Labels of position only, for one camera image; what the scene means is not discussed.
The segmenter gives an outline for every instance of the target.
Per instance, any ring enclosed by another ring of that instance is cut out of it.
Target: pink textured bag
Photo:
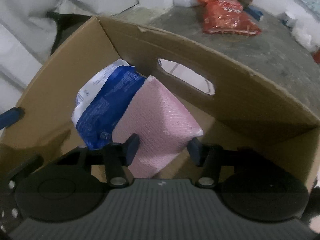
[[[139,135],[140,146],[129,170],[136,178],[151,178],[203,131],[183,104],[149,76],[113,130],[112,138],[124,143],[132,133]]]

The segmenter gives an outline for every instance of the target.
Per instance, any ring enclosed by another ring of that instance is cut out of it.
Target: blue plastic packet
[[[93,76],[78,92],[72,121],[90,150],[109,143],[111,134],[146,78],[119,59]]]

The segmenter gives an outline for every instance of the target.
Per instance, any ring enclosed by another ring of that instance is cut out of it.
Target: black circular disc
[[[221,191],[236,213],[268,222],[301,216],[309,198],[303,183],[281,169],[237,173],[222,184]]]
[[[21,213],[38,220],[60,222],[79,218],[102,200],[103,187],[76,166],[47,166],[22,180],[15,191]]]

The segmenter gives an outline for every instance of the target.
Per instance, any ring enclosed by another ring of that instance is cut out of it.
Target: cardboard box
[[[107,17],[93,17],[44,64],[18,102],[25,116],[3,138],[5,174],[33,153],[45,163],[83,144],[71,114],[78,90],[98,71],[122,58],[144,76],[153,75],[174,93],[204,130],[202,140],[226,149],[249,146],[311,189],[319,166],[319,118],[262,75],[184,37]],[[211,81],[207,95],[166,73],[163,58]],[[158,176],[196,177],[184,150]]]

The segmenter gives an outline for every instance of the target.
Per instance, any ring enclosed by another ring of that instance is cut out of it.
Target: ribbed gray panel
[[[136,179],[112,190],[99,208],[81,219],[49,224],[26,219],[13,240],[311,240],[294,219],[256,223],[229,211],[212,190],[185,180]]]

